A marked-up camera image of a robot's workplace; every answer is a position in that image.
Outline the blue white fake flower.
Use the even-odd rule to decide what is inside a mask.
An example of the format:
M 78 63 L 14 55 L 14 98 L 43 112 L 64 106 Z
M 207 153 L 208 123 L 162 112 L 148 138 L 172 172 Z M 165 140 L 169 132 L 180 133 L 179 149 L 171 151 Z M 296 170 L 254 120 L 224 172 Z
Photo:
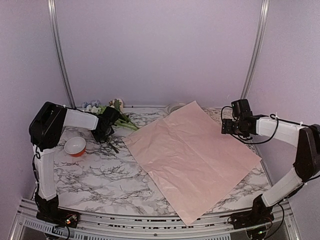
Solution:
M 95 115 L 100 115 L 104 112 L 106 109 L 105 105 L 102 105 L 101 102 L 98 99 L 94 99 L 90 102 L 83 102 L 81 104 L 81 108 L 88 113 L 92 113 Z

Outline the yellow fake flower bunch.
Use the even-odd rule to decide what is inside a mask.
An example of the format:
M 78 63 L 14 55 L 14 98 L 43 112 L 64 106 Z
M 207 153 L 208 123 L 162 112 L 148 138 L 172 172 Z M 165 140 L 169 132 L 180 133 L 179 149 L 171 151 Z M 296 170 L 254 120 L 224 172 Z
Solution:
M 118 149 L 118 142 L 119 142 L 119 139 L 118 137 L 116 136 L 108 136 L 107 139 L 106 139 L 106 143 L 107 145 L 116 153 L 118 154 L 120 151 Z

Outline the pink rose fake flower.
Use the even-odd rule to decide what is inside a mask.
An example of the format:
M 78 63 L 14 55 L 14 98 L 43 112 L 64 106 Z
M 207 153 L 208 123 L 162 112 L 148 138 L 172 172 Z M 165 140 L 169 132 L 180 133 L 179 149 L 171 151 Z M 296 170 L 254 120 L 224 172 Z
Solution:
M 109 102 L 109 106 L 115 108 L 119 112 L 119 118 L 115 122 L 118 127 L 138 130 L 139 128 L 131 121 L 128 115 L 124 113 L 124 102 L 121 98 L 115 98 Z

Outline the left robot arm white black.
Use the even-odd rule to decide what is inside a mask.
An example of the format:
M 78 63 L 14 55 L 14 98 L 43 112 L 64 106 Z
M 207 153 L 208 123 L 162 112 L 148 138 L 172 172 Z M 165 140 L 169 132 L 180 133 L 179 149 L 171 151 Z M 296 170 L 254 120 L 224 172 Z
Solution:
M 63 219 L 54 183 L 54 156 L 65 127 L 90 130 L 96 142 L 105 142 L 114 133 L 112 128 L 120 112 L 107 107 L 102 114 L 93 114 L 46 102 L 29 126 L 33 148 L 32 169 L 36 180 L 35 202 L 40 215 L 53 223 Z

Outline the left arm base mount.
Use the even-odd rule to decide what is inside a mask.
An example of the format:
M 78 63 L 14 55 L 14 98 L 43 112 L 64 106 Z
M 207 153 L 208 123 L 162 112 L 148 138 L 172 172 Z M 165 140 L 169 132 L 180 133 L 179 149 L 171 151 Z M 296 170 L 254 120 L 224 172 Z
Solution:
M 43 213 L 39 211 L 36 214 L 36 218 L 60 227 L 76 228 L 80 220 L 80 213 L 58 208 L 57 211 L 53 213 Z

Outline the pink wrapping paper sheet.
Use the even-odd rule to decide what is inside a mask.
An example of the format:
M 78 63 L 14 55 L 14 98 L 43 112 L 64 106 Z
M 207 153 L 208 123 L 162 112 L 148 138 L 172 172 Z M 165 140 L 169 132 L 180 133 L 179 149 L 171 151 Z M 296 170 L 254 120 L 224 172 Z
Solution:
M 187 226 L 222 200 L 260 162 L 221 133 L 196 101 L 124 138 L 140 167 Z

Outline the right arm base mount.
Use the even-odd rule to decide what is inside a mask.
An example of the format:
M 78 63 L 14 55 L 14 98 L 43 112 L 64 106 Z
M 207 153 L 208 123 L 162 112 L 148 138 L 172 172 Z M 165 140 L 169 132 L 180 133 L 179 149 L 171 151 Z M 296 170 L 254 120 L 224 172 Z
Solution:
M 274 219 L 274 215 L 270 210 L 262 213 L 247 210 L 232 213 L 227 221 L 229 224 L 233 225 L 235 230 L 238 230 L 272 222 Z

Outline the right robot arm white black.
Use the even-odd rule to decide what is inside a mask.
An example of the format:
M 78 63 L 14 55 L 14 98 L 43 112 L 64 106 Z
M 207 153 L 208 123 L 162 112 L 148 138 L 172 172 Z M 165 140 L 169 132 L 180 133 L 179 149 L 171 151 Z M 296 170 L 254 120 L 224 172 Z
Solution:
M 256 115 L 247 99 L 233 101 L 231 118 L 222 117 L 222 134 L 243 144 L 259 147 L 264 160 L 281 157 L 287 173 L 272 187 L 256 197 L 246 214 L 252 224 L 258 224 L 273 207 L 295 195 L 308 182 L 320 176 L 320 126 L 278 117 L 277 114 Z

